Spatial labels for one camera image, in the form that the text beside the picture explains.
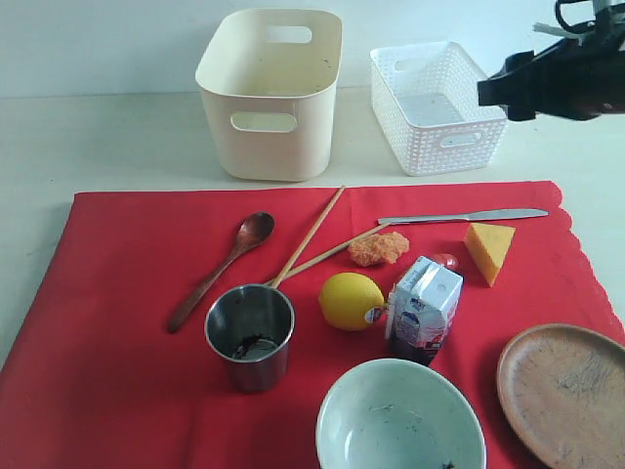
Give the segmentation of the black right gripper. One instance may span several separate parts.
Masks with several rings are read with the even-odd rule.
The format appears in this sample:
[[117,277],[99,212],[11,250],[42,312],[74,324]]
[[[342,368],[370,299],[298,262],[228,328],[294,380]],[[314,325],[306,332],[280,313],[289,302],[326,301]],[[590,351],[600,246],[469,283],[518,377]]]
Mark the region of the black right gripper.
[[[537,112],[578,121],[624,112],[622,34],[563,39],[534,57],[533,50],[508,56],[478,83],[479,106],[501,107],[511,121],[533,120]],[[531,74],[513,73],[532,61]]]

